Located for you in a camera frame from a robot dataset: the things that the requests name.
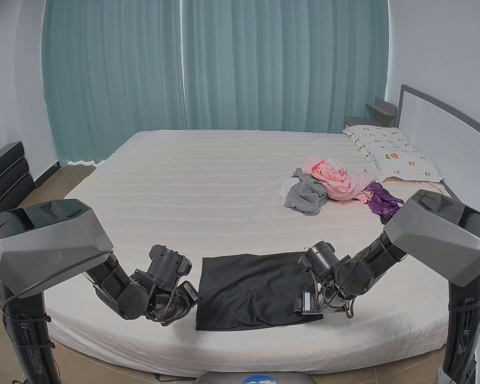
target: mattress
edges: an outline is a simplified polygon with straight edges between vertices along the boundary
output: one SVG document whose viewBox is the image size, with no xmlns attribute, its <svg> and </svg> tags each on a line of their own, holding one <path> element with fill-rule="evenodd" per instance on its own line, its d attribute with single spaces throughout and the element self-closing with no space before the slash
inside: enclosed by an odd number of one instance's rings
<svg viewBox="0 0 480 384">
<path fill-rule="evenodd" d="M 204 256 L 294 252 L 325 240 L 341 258 L 382 232 L 379 216 L 356 200 L 329 201 L 317 216 L 283 207 L 280 186 L 309 155 L 369 167 L 344 134 L 140 132 L 67 198 L 94 209 L 128 274 L 146 270 L 151 246 L 163 244 L 190 258 L 187 279 L 198 287 Z M 404 200 L 419 188 L 444 192 L 426 182 L 384 186 Z M 328 314 L 308 324 L 207 332 L 195 330 L 193 309 L 168 327 L 125 321 L 82 275 L 46 291 L 45 303 L 54 340 L 107 362 L 182 376 L 362 368 L 441 347 L 448 324 L 447 281 L 411 256 L 357 298 L 351 320 Z"/>
</svg>

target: white headboard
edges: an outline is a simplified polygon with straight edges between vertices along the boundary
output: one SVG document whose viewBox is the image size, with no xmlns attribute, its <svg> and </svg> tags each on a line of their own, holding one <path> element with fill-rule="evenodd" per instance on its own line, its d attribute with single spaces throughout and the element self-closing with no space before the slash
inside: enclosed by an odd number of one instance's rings
<svg viewBox="0 0 480 384">
<path fill-rule="evenodd" d="M 402 85 L 396 127 L 435 163 L 453 197 L 480 210 L 480 123 Z"/>
</svg>

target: pink shirt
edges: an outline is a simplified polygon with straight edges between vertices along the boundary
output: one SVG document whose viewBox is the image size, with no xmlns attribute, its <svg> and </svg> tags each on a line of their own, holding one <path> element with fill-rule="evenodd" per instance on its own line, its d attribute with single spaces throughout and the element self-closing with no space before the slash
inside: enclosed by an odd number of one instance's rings
<svg viewBox="0 0 480 384">
<path fill-rule="evenodd" d="M 309 156 L 302 172 L 319 180 L 332 199 L 357 199 L 365 204 L 372 198 L 372 191 L 363 190 L 375 181 L 375 175 L 365 170 L 361 174 L 349 172 L 342 166 L 334 167 L 332 163 L 319 156 Z"/>
</svg>

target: white wall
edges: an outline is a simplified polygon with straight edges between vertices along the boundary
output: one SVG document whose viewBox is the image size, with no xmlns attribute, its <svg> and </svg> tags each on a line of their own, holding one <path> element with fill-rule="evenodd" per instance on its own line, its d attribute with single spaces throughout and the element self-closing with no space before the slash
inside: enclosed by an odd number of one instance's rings
<svg viewBox="0 0 480 384">
<path fill-rule="evenodd" d="M 0 0 L 0 147 L 22 141 L 34 180 L 58 161 L 43 94 L 46 0 Z"/>
<path fill-rule="evenodd" d="M 480 1 L 389 0 L 385 99 L 400 86 L 427 93 L 480 121 Z"/>
</svg>

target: pillow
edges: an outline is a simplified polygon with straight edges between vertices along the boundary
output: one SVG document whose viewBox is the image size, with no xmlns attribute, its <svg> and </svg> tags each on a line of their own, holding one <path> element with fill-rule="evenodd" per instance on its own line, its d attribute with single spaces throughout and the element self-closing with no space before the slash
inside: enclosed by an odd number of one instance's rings
<svg viewBox="0 0 480 384">
<path fill-rule="evenodd" d="M 432 182 L 443 179 L 435 165 L 398 128 L 354 125 L 343 132 L 365 155 L 379 182 L 388 177 Z"/>
</svg>

